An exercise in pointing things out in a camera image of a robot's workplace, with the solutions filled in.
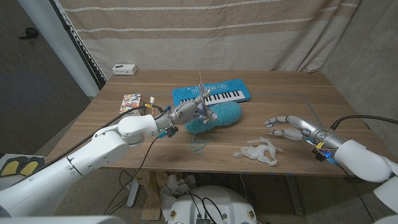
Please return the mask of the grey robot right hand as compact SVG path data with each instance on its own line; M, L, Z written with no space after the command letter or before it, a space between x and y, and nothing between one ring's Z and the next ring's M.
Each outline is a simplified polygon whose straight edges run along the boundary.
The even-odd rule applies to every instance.
M346 140L334 133L327 131L319 124L315 124L307 119L297 116L276 116L268 119L264 124L269 128L268 134L273 136L283 136L287 139L300 141L310 139L315 144L323 143L324 147L337 150ZM278 124L289 124L294 129L275 130L272 127Z

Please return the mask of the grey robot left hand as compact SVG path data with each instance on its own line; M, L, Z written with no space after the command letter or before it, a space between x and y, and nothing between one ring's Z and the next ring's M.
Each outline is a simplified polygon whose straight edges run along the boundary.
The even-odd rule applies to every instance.
M167 113L167 118L172 125L187 124L194 119L202 120L205 124L217 120L218 115L205 104L205 97L209 95L210 90L205 90L195 99L179 104Z

